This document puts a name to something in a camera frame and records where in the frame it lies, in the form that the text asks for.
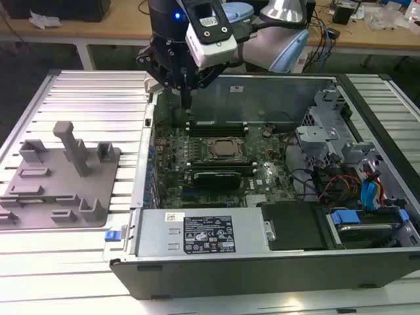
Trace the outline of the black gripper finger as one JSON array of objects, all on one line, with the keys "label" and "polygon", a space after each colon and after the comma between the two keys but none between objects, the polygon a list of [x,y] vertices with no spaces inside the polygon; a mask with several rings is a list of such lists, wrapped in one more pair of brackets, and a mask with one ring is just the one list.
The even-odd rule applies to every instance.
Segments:
[{"label": "black gripper finger", "polygon": [[194,66],[188,69],[186,74],[186,108],[190,109],[192,106],[192,91],[197,89],[204,89],[212,83],[225,69],[227,63],[217,64],[205,69],[199,69]]},{"label": "black gripper finger", "polygon": [[176,45],[148,45],[138,53],[136,61],[164,88],[176,90],[182,108],[188,109],[188,70],[181,63]]}]

